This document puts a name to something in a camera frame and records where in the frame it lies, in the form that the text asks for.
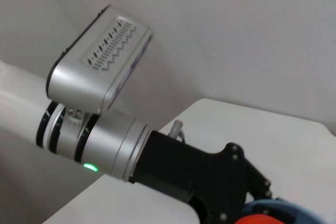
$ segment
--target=white surface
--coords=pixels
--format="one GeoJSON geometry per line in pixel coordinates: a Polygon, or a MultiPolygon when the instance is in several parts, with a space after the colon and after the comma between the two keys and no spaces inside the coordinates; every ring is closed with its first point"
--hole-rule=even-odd
{"type": "Polygon", "coordinates": [[[108,3],[151,26],[153,43],[124,100],[158,129],[212,98],[336,132],[336,0],[55,2],[74,27],[108,3]]]}
{"type": "Polygon", "coordinates": [[[0,0],[0,5],[0,60],[46,77],[77,37],[72,24],[54,0],[0,0]]]}
{"type": "MultiPolygon", "coordinates": [[[[336,223],[336,138],[322,124],[206,99],[177,119],[184,122],[188,144],[210,153],[228,142],[240,144],[272,181],[274,196],[336,223]]],[[[162,132],[168,133],[171,125],[162,132]]],[[[195,224],[198,219],[177,200],[103,176],[45,222],[57,223],[195,224]]]]}
{"type": "Polygon", "coordinates": [[[0,61],[0,127],[36,144],[36,133],[50,105],[45,79],[0,61]]]}

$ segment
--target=screw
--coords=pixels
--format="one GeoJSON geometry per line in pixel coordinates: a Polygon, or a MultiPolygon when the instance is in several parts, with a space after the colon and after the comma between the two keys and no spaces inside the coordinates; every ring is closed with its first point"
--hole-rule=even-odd
{"type": "Polygon", "coordinates": [[[271,196],[272,196],[272,192],[271,192],[271,191],[267,191],[267,192],[265,192],[265,196],[266,196],[266,197],[271,197],[271,196]]]}
{"type": "Polygon", "coordinates": [[[69,116],[74,116],[75,115],[75,110],[74,109],[69,109],[68,110],[68,115],[69,116]]]}
{"type": "Polygon", "coordinates": [[[221,213],[220,215],[219,215],[219,219],[221,220],[221,221],[226,221],[227,220],[227,214],[225,214],[225,213],[221,213]]]}

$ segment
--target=silver cylindrical joint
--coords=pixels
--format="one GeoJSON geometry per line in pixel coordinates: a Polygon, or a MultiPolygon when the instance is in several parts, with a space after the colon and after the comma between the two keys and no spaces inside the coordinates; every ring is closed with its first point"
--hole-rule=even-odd
{"type": "Polygon", "coordinates": [[[114,110],[96,122],[85,144],[81,162],[127,182],[149,132],[145,123],[114,110]]]}

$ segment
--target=blue part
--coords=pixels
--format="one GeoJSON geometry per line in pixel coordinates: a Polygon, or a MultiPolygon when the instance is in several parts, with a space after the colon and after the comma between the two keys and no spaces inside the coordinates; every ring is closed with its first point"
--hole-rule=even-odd
{"type": "Polygon", "coordinates": [[[261,199],[250,202],[244,206],[243,214],[255,214],[253,212],[253,208],[256,205],[263,205],[272,209],[278,209],[291,216],[294,216],[295,224],[327,224],[325,221],[310,211],[282,199],[261,199]]]}

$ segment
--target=bolt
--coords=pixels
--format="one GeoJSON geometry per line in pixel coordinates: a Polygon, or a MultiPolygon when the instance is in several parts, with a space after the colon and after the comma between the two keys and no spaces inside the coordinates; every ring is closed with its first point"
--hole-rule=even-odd
{"type": "Polygon", "coordinates": [[[267,192],[265,192],[265,196],[266,196],[266,197],[271,197],[271,196],[272,196],[272,192],[271,192],[271,191],[267,191],[267,192]]]}
{"type": "Polygon", "coordinates": [[[77,111],[77,113],[76,113],[76,117],[81,118],[81,117],[82,117],[82,112],[77,111]]]}
{"type": "Polygon", "coordinates": [[[219,215],[219,219],[221,220],[221,221],[226,221],[227,220],[227,214],[225,214],[225,213],[221,213],[220,215],[219,215]]]}
{"type": "Polygon", "coordinates": [[[69,109],[68,110],[68,115],[69,116],[74,116],[75,115],[75,110],[74,109],[69,109]]]}

